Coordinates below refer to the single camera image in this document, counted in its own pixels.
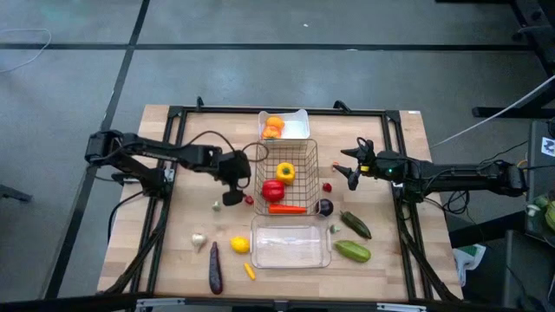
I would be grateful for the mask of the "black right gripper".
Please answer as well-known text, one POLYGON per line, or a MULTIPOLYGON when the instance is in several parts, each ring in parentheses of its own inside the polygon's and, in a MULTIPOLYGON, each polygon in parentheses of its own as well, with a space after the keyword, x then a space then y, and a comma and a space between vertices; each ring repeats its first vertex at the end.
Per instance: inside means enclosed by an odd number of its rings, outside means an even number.
POLYGON ((357 148, 342 149, 341 153, 357 160, 356 169, 333 165, 342 175, 348 175, 348 187, 355 191, 361 176, 382 179, 401 184, 406 178, 406 160, 398 153, 382 151, 375 153, 374 142, 356 138, 357 148))

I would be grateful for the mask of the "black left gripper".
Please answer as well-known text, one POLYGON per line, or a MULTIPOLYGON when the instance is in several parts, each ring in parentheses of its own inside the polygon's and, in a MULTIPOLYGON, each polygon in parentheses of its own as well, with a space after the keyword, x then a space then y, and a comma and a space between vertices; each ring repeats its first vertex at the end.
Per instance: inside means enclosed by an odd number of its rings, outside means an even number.
POLYGON ((222 195, 224 205, 237 205, 243 200, 244 187, 239 185, 239 181, 250 180, 250 177, 251 167, 243 151, 221 153, 216 157, 214 178, 229 187, 229 191, 222 195))

